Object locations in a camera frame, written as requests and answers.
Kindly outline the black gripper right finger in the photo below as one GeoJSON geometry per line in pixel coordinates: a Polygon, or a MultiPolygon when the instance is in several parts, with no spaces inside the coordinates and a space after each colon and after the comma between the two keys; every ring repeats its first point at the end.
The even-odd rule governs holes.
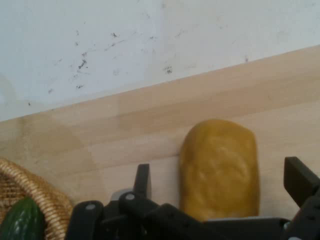
{"type": "Polygon", "coordinates": [[[285,190],[299,206],[286,227],[283,240],[320,238],[320,178],[295,156],[284,159],[285,190]]]}

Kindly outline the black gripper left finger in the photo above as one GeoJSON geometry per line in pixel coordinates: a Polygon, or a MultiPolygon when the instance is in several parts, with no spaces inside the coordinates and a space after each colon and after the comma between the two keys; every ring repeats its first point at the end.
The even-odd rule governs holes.
{"type": "Polygon", "coordinates": [[[211,240],[202,223],[151,196],[149,164],[137,167],[133,188],[103,205],[90,200],[77,204],[67,228],[68,240],[211,240]]]}

